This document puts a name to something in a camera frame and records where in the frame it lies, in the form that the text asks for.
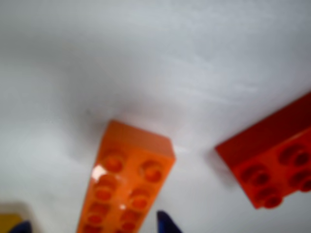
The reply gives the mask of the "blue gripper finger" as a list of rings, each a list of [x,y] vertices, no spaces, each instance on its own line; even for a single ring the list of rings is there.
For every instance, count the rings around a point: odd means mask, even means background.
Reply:
[[[157,211],[156,218],[158,233],[182,233],[180,228],[165,211]]]
[[[11,233],[32,233],[33,228],[30,221],[23,221],[11,229]]]

